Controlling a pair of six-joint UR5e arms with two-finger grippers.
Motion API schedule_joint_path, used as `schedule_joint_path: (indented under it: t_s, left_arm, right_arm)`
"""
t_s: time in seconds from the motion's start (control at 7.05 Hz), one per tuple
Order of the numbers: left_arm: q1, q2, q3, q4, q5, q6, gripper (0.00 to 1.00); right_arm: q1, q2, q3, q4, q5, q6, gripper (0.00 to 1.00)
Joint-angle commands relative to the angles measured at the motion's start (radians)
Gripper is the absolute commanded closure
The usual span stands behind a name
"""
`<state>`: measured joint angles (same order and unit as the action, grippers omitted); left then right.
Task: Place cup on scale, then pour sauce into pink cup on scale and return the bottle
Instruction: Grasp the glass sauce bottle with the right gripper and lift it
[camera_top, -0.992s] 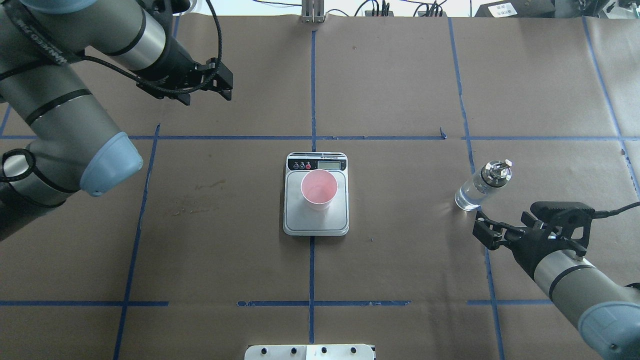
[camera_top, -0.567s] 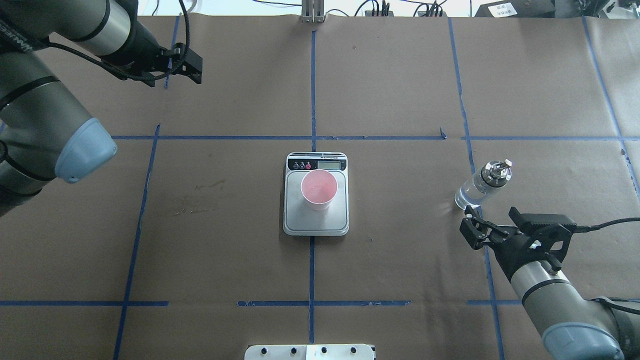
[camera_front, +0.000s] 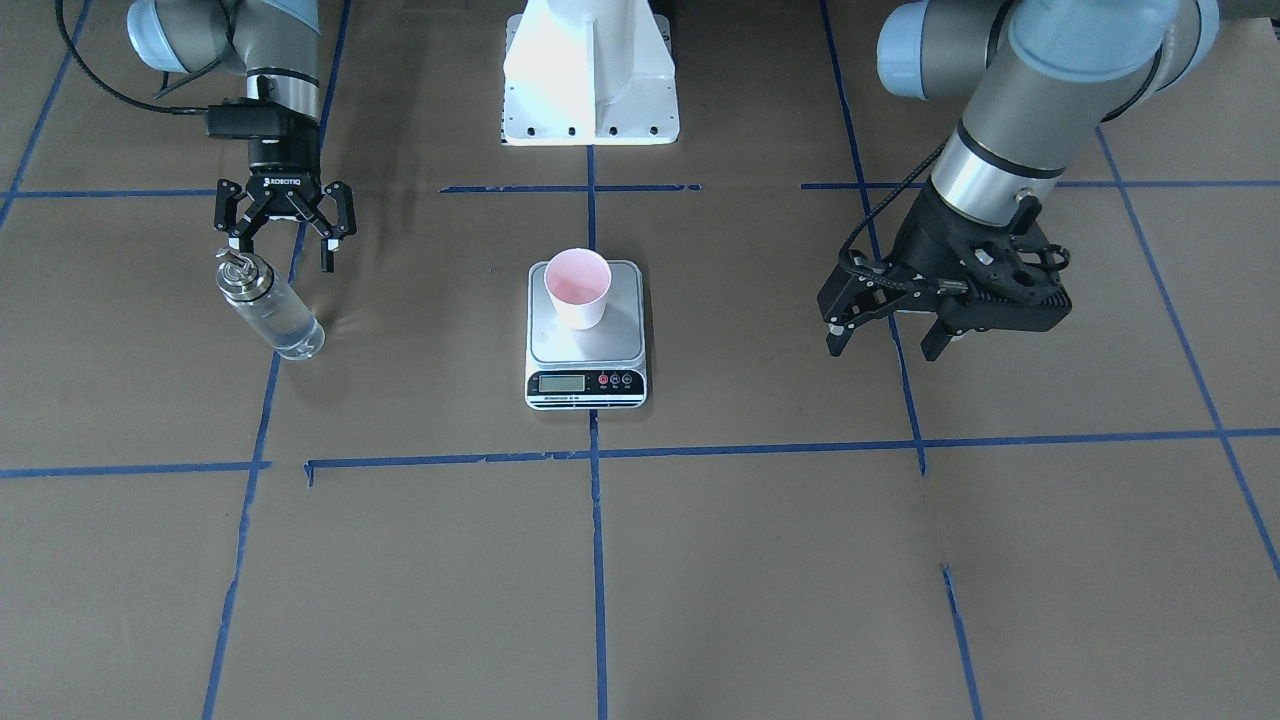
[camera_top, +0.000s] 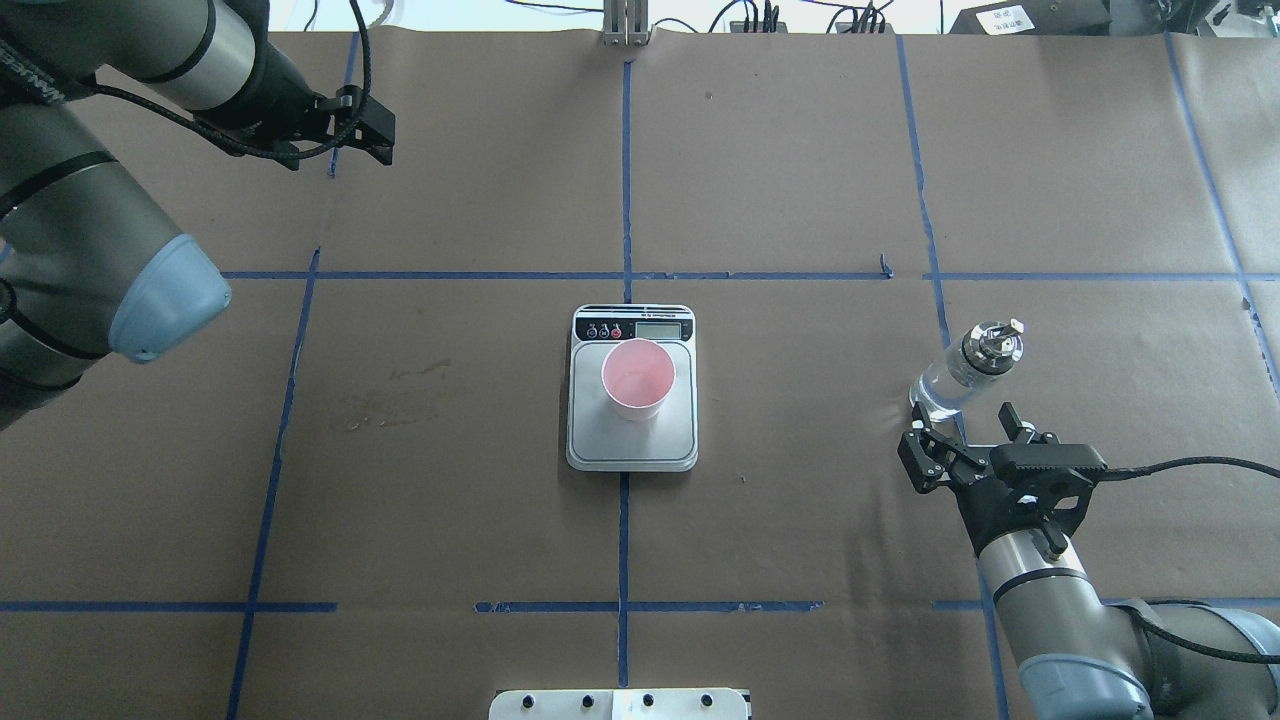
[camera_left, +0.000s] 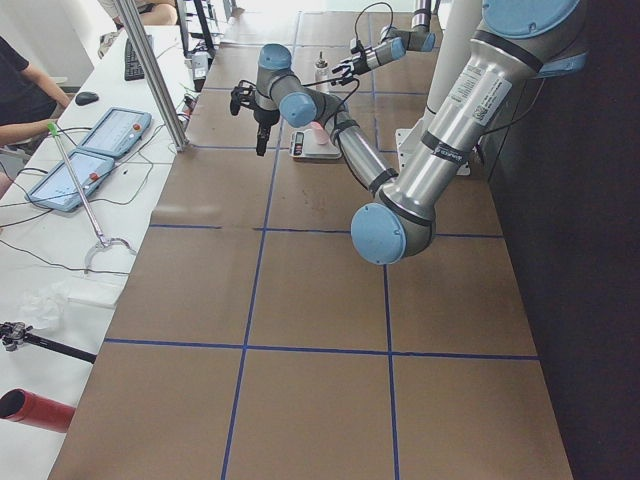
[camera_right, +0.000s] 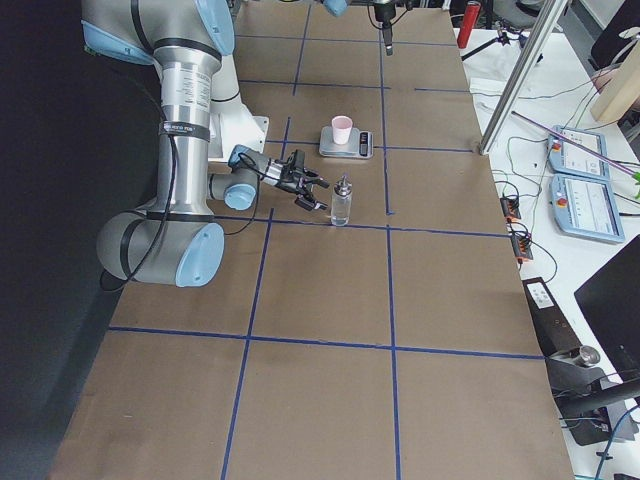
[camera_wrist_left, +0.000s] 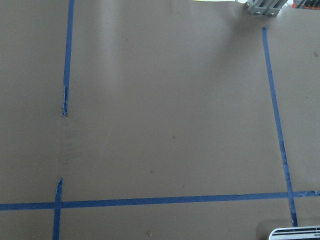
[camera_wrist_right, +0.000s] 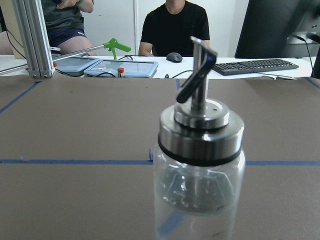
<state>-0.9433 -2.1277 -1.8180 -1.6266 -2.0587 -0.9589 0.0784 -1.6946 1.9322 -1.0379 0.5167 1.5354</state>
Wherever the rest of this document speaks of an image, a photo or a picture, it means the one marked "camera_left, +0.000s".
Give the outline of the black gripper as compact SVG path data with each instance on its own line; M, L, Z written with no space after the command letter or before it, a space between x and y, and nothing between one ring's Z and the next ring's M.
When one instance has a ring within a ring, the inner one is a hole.
M372 68L369 66L369 54L370 48L353 48L351 50L352 56L350 59L344 59L338 63L333 69L333 73L347 73L342 74L330 79L331 85L348 85L358 78L354 75L362 75L370 72Z
M280 112L278 109L269 110L256 106L253 117L258 123L255 151L258 156L264 156L270 139L271 128L279 122Z

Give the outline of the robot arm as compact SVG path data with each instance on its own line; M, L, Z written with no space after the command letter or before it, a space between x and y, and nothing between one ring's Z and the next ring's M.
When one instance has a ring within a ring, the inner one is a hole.
M364 46L357 27L363 12L358 15L354 22L354 38L350 43L351 56L332 69L332 73L339 76L338 84L347 85L360 75L401 59L408 51L430 52L434 48L436 35L430 30L432 18L430 1L414 2L409 29L394 26L392 7L386 2L376 2L376 5L382 4L390 10L390 24L381 30L377 45Z
M259 124L256 152L265 151L272 124L321 125L342 153L352 175L371 193L351 221L351 238L367 261L393 264L432 242L435 204L486 133L517 82L559 75L580 61L577 45L586 21L584 1L485 1L470 37L470 57L422 133L401 172L390 167L350 116L345 101L304 86L280 44L262 47L257 80L248 97Z

